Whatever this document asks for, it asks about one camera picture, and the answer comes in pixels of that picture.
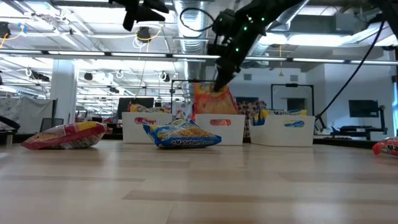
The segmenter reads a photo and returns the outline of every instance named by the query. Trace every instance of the wooden floor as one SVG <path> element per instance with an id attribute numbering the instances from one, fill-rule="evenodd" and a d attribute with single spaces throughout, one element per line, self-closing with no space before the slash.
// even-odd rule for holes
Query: wooden floor
<path id="1" fill-rule="evenodd" d="M 0 148 L 1 224 L 398 223 L 398 157 L 335 146 Z"/>

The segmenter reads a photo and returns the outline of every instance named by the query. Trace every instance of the white pillar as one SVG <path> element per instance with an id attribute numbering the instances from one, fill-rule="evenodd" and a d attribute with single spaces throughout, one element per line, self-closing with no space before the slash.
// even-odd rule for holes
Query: white pillar
<path id="1" fill-rule="evenodd" d="M 63 118 L 64 124 L 75 122 L 79 69 L 72 62 L 72 60 L 54 60 L 52 68 L 50 98 L 57 99 L 55 117 Z"/>

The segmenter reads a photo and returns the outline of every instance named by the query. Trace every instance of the ceiling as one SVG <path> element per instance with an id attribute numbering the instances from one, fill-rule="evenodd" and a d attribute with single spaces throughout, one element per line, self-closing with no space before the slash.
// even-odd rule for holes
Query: ceiling
<path id="1" fill-rule="evenodd" d="M 250 0 L 207 0 L 203 1 L 204 8 L 215 18 L 220 11 L 230 8 L 239 9 L 248 4 Z M 4 42 L 4 49 L 39 49 L 39 50 L 84 50 L 84 51 L 112 51 L 112 52 L 156 52 L 156 53 L 180 53 L 182 42 L 178 37 L 178 15 L 174 10 L 175 2 L 165 1 L 170 13 L 163 14 L 165 22 L 140 22 L 136 24 L 132 32 L 123 29 L 122 22 L 126 14 L 124 8 L 118 5 L 110 5 L 107 0 L 89 1 L 0 1 L 0 21 L 10 22 L 11 37 L 16 37 L 24 27 L 22 35 L 14 40 Z M 292 21 L 288 31 L 271 30 L 271 33 L 282 34 L 291 37 L 295 34 L 342 33 L 343 27 L 336 18 L 347 16 L 351 27 L 346 31 L 351 35 L 365 29 L 364 19 L 368 19 L 374 7 L 367 1 L 361 0 L 311 0 Z M 150 33 L 155 36 L 148 44 L 139 43 L 135 33 L 140 26 L 150 27 Z M 384 38 L 391 34 L 388 30 Z M 215 37 L 213 31 L 205 33 L 205 40 L 212 41 Z M 356 45 L 345 46 L 349 59 L 362 57 L 362 50 L 358 46 L 366 46 L 356 42 Z M 335 49 L 341 47 L 320 47 L 283 44 L 281 46 L 267 46 L 263 55 L 289 56 L 300 58 L 335 58 Z M 379 54 L 373 53 L 371 58 L 378 58 Z M 82 60 L 76 59 L 75 65 L 81 70 L 79 85 L 105 85 L 102 81 L 87 81 L 85 72 L 104 72 L 113 75 L 114 85 L 143 85 L 143 86 L 170 86 L 170 83 L 159 81 L 159 73 L 163 71 L 170 74 L 173 79 L 185 78 L 185 63 L 183 60 L 174 61 L 143 61 L 143 60 Z M 284 63 L 284 68 L 299 68 L 306 71 L 311 66 L 307 63 Z M 279 68 L 279 62 L 271 62 L 266 69 Z M 51 78 L 51 58 L 28 57 L 2 57 L 0 58 L 0 70 L 3 71 L 4 83 L 41 83 L 27 76 L 27 68 L 43 73 Z M 125 88 L 125 95 L 170 95 L 168 90 L 144 91 L 138 88 Z M 25 90 L 37 95 L 49 96 L 50 88 L 42 86 L 22 86 L 19 90 Z M 111 94 L 107 88 L 79 88 L 82 98 L 88 95 Z M 177 90 L 176 95 L 183 97 L 187 94 L 185 87 Z"/>

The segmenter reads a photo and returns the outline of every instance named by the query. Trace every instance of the white storage bin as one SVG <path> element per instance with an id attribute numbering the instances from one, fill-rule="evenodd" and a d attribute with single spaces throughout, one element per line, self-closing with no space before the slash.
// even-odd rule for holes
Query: white storage bin
<path id="1" fill-rule="evenodd" d="M 142 124 L 167 124 L 173 115 L 167 113 L 123 112 L 123 143 L 153 143 Z"/>
<path id="2" fill-rule="evenodd" d="M 221 136 L 219 145 L 241 146 L 243 144 L 244 115 L 197 114 L 196 124 L 203 130 Z"/>
<path id="3" fill-rule="evenodd" d="M 303 122 L 303 126 L 291 127 L 297 122 Z M 250 124 L 251 142 L 265 146 L 312 147 L 314 124 L 314 116 L 269 115 L 265 125 Z"/>

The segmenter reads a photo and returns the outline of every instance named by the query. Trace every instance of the red snack bag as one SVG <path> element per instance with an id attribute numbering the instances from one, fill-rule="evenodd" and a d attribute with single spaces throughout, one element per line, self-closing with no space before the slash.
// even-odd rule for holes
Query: red snack bag
<path id="1" fill-rule="evenodd" d="M 97 144 L 106 125 L 94 121 L 64 124 L 30 137 L 22 146 L 28 149 L 79 149 Z"/>
<path id="2" fill-rule="evenodd" d="M 398 156 L 398 138 L 391 137 L 378 142 L 373 146 L 373 152 L 375 155 L 383 152 L 393 156 Z"/>
<path id="3" fill-rule="evenodd" d="M 213 83 L 194 85 L 195 103 L 192 119 L 196 114 L 238 114 L 238 107 L 229 88 L 225 86 L 219 92 L 214 92 L 213 88 Z"/>

